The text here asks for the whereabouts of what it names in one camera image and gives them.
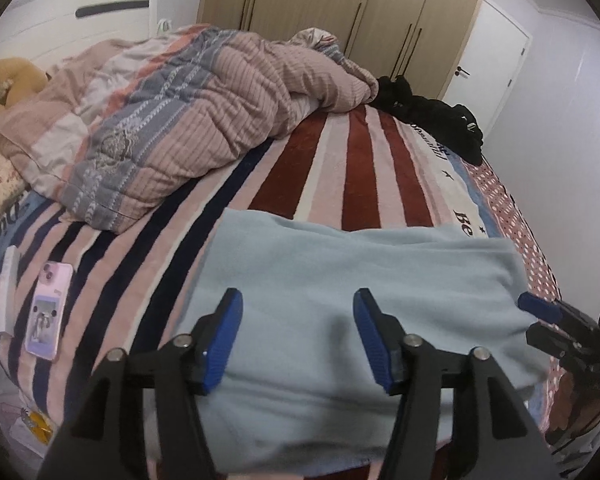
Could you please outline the grey star-print sleeve forearm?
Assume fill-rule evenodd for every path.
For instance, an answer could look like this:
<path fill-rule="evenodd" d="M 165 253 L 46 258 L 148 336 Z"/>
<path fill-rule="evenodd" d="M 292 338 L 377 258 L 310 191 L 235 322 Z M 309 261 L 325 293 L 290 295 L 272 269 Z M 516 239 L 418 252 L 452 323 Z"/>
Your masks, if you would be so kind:
<path fill-rule="evenodd" d="M 561 479 L 574 479 L 600 448 L 600 421 L 579 437 L 561 438 L 550 446 Z"/>

